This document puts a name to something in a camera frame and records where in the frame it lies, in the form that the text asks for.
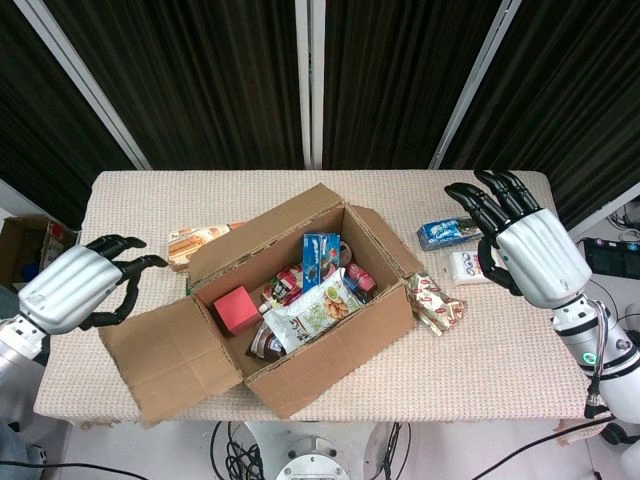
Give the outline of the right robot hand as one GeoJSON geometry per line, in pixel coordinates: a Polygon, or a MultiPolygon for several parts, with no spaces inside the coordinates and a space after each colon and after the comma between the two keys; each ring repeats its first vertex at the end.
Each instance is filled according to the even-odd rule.
{"type": "Polygon", "coordinates": [[[540,309],[574,302],[592,272],[559,219],[514,173],[477,170],[474,175],[489,193],[460,182],[444,191],[483,234],[478,260],[484,276],[540,309]]]}

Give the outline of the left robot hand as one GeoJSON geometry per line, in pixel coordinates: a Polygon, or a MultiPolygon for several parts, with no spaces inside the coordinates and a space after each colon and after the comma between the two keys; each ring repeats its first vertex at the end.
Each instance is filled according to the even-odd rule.
{"type": "Polygon", "coordinates": [[[48,335],[122,323],[138,299],[142,272],[168,265],[155,254],[117,259],[145,246],[136,237],[111,234],[70,248],[19,291],[20,316],[48,335]]]}

